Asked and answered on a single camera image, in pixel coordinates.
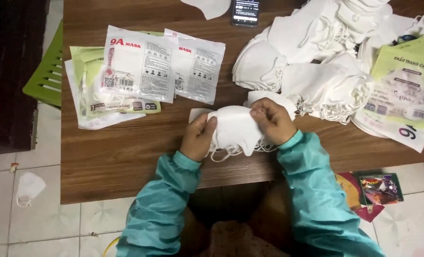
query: person's left hand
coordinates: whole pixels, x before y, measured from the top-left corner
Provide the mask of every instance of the person's left hand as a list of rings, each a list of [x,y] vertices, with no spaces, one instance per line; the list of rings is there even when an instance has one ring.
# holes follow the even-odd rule
[[[208,114],[201,114],[186,127],[180,152],[193,161],[201,162],[208,154],[217,118],[207,121]]]

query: hand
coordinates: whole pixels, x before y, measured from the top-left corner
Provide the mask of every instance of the hand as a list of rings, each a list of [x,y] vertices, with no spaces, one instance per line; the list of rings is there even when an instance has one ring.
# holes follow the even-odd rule
[[[201,162],[209,153],[217,118],[207,121],[208,114],[201,114],[186,127],[180,152],[193,161]]]
[[[296,127],[283,106],[265,97],[252,103],[250,108],[250,115],[272,143],[284,144],[295,135]]]

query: yellow cable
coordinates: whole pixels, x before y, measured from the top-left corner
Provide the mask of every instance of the yellow cable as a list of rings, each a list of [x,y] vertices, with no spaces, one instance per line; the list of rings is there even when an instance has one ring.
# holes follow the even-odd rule
[[[114,246],[114,244],[116,244],[118,242],[118,240],[120,239],[120,237],[117,237],[116,239],[114,239],[114,241],[112,241],[104,250],[104,253],[102,254],[102,257],[106,257],[107,252],[109,251],[110,248],[112,248],[112,246]]]

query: green plastic chair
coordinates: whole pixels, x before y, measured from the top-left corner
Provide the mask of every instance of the green plastic chair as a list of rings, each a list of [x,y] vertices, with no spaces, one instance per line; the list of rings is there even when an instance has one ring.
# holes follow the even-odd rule
[[[23,93],[39,101],[61,107],[61,74],[63,61],[63,20],[41,63],[23,87]]]

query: barcode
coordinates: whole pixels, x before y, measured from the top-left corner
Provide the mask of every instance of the barcode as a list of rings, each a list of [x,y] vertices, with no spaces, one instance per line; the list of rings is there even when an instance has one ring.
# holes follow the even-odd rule
[[[118,79],[118,85],[133,86],[133,81],[130,79]]]
[[[104,78],[104,86],[105,87],[115,87],[115,78]]]
[[[424,119],[424,112],[414,111],[414,114],[412,116],[415,117],[415,118]]]

